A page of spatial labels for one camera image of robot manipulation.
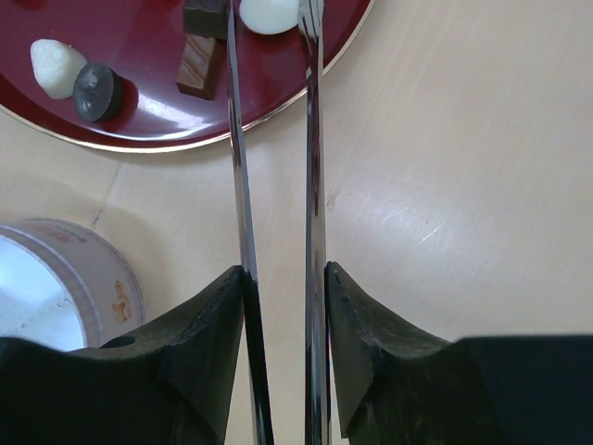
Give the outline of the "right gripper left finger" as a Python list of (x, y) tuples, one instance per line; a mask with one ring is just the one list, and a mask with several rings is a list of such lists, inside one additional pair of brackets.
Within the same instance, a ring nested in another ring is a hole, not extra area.
[(100, 348), (1, 341), (5, 444), (221, 444), (243, 326), (234, 266)]

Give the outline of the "silver metal tongs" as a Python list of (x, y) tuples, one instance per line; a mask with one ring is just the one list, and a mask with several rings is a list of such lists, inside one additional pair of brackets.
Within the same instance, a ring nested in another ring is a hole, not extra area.
[(297, 5), (297, 71), (305, 83), (299, 132), (284, 141), (291, 165), (259, 177), (243, 124), (243, 62), (234, 6), (227, 7), (228, 114), (241, 264), (253, 441), (332, 441), (325, 303), (326, 234), (322, 75), (323, 1)]

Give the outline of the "white oval chocolate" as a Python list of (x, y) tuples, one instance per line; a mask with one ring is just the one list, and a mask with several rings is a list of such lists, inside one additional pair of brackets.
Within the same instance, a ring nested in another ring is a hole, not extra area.
[(275, 35), (297, 25), (296, 0), (243, 0), (239, 14), (243, 23), (254, 33)]

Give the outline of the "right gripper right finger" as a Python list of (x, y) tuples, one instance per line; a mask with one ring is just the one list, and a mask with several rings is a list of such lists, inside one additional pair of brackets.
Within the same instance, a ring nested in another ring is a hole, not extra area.
[(326, 303), (341, 434), (352, 444), (588, 444), (589, 335), (429, 334), (337, 263)]

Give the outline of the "striped brown bar chocolate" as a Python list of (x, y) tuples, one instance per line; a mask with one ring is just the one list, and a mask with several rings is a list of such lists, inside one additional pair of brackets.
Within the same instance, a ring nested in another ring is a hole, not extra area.
[(214, 38), (186, 37), (183, 55), (176, 76), (178, 90), (185, 95), (211, 100), (214, 96), (220, 59), (220, 48)]

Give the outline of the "dark square chocolate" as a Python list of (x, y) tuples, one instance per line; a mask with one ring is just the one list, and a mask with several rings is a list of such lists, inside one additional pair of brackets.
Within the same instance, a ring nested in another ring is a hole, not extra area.
[(183, 28), (187, 34), (226, 40), (228, 2), (225, 0), (185, 0)]

